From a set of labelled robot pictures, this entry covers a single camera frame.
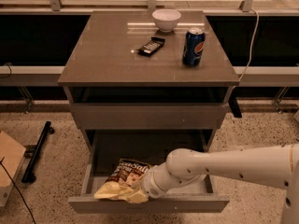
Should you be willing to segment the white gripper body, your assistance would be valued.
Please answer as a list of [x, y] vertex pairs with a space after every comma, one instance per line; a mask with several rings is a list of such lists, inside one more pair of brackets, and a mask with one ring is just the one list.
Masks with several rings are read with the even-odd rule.
[[164, 165], [148, 169], [141, 181], [141, 189], [151, 198], [159, 198], [167, 193], [168, 172]]

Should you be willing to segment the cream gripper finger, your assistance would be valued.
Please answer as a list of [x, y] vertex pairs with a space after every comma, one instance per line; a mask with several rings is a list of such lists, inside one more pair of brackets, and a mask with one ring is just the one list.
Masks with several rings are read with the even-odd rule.
[[126, 194], [125, 201], [128, 203], [145, 203], [149, 196], [142, 189], [132, 189]]
[[143, 175], [140, 176], [138, 179], [136, 179], [136, 180], [132, 183], [131, 188], [132, 188], [132, 189], [137, 189], [138, 187], [140, 187], [140, 186], [141, 186], [141, 183], [142, 183], [142, 180], [143, 180]]

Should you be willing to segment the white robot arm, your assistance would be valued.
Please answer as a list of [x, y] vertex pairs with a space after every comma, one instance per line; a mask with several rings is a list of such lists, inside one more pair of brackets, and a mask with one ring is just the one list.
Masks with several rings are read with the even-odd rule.
[[299, 145], [258, 147], [204, 153], [187, 148], [171, 151], [166, 161], [148, 169], [133, 185], [129, 203], [159, 198], [185, 187], [201, 175], [215, 175], [285, 189], [280, 224], [299, 224]]

